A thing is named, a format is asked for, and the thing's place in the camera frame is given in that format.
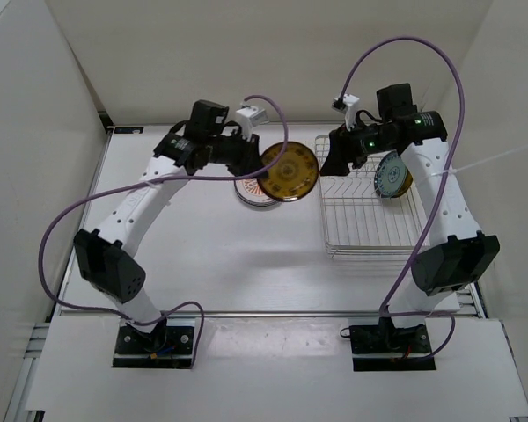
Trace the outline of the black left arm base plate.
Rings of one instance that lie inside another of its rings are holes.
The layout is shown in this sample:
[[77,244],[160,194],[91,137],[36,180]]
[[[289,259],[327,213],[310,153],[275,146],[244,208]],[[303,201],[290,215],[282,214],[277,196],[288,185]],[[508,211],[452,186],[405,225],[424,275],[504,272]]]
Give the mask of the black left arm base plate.
[[191,369],[194,360],[194,319],[166,320],[151,334],[121,324],[114,345],[113,368]]

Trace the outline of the yellow patterned plate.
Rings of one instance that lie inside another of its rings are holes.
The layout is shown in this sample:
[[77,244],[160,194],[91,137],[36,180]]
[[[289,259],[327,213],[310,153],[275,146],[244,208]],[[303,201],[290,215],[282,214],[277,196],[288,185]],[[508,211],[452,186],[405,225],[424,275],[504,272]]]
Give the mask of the yellow patterned plate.
[[303,143],[289,141],[277,164],[257,181],[262,192],[272,200],[293,202],[306,196],[318,179],[317,157]]

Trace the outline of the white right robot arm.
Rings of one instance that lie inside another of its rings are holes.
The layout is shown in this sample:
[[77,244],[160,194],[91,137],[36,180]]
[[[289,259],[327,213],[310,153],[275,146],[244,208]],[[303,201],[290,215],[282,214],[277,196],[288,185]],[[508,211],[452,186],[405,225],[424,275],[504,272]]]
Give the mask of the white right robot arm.
[[347,176],[367,159],[382,155],[374,176],[375,193],[395,199],[415,186],[427,217],[425,228],[404,269],[380,307],[373,326],[357,327],[361,353],[425,353],[417,341],[425,319],[453,292],[475,282],[500,250],[497,236],[484,234],[452,173],[452,146],[441,115],[421,112],[409,84],[377,93],[379,117],[360,116],[359,99],[344,94],[333,102],[344,123],[329,134],[320,173]]

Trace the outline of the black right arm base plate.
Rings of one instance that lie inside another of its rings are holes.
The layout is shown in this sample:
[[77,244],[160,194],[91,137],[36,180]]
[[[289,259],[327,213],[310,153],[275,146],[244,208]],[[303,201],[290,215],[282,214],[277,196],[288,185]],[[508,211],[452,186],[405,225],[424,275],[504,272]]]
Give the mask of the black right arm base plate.
[[428,330],[425,325],[397,329],[376,325],[350,325],[340,330],[350,341],[354,372],[435,371]]

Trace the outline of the teal blue patterned plate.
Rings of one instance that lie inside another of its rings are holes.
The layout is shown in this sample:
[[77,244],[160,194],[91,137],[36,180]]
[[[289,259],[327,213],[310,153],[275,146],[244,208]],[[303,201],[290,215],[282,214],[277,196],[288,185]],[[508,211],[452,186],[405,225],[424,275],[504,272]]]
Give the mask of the teal blue patterned plate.
[[400,197],[408,186],[408,168],[396,151],[388,153],[374,175],[375,193],[382,199]]

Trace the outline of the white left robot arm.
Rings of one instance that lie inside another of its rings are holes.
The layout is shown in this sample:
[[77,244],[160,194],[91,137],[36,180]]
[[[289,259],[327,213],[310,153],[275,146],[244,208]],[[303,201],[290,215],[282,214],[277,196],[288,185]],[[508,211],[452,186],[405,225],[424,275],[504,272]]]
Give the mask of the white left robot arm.
[[135,261],[144,235],[170,199],[207,164],[223,164],[233,176],[262,168],[254,129],[267,122],[264,109],[242,105],[228,120],[229,109],[208,100],[194,103],[188,120],[169,130],[153,150],[140,180],[122,203],[95,229],[74,238],[81,277],[130,320],[128,327],[144,350],[165,346],[166,323],[146,294],[146,272]]

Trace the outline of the white plate orange sunburst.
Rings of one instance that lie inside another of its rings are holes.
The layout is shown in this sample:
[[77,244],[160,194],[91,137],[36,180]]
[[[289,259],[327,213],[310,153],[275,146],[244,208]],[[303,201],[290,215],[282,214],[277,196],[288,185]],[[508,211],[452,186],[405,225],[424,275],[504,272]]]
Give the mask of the white plate orange sunburst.
[[264,204],[276,201],[261,190],[258,180],[255,178],[236,180],[234,190],[237,197],[245,202]]

